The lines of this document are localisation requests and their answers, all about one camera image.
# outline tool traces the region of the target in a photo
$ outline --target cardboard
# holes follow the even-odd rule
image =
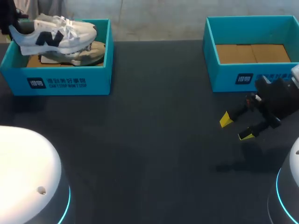
[[[38,60],[38,55],[31,56],[27,64],[27,68],[49,68],[49,67],[73,67],[73,65],[42,64]]]
[[[241,63],[238,57],[237,45],[216,45],[216,49],[221,64]]]
[[[257,63],[290,63],[282,44],[254,44],[251,46]]]
[[[221,44],[216,49],[221,64],[291,62],[282,44]]]
[[[256,63],[256,57],[250,45],[237,45],[241,63]]]
[[[221,64],[256,63],[250,45],[220,44],[216,49]]]

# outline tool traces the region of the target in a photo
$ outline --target logo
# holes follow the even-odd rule
[[[45,83],[42,78],[27,78],[27,81],[32,89],[45,89]]]
[[[235,81],[235,84],[249,84],[252,80],[253,73],[240,73],[237,76],[237,80]]]
[[[63,37],[63,34],[60,31],[57,31],[53,39],[51,32],[44,31],[38,36],[36,45],[43,46],[45,43],[47,43],[49,46],[58,47]]]

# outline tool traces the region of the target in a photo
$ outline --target new balance logo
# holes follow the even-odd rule
[[[43,46],[45,43],[47,43],[49,46],[58,47],[63,37],[63,34],[58,31],[53,39],[51,32],[44,31],[38,36],[36,45]]]

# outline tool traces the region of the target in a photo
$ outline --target black object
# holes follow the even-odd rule
[[[21,32],[18,20],[25,18],[28,18],[28,15],[15,7],[14,0],[0,0],[0,29],[3,35],[9,35],[12,39],[8,26],[13,25]]]
[[[246,96],[245,103],[233,110],[228,110],[229,118],[236,121],[245,112],[256,108],[265,121],[255,126],[250,126],[239,133],[240,139],[249,135],[257,137],[260,132],[269,126],[276,128],[281,125],[281,120],[299,110],[299,88],[292,80],[275,80],[269,83],[266,78],[256,80],[256,94]]]

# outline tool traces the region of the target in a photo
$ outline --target shoelace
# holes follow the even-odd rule
[[[57,16],[57,15],[54,15],[53,18],[58,20],[59,25],[62,27],[64,32],[67,34],[67,37],[69,39],[71,38],[71,35],[75,38],[78,37],[78,35],[74,29],[73,22],[71,20],[66,19],[63,16]]]

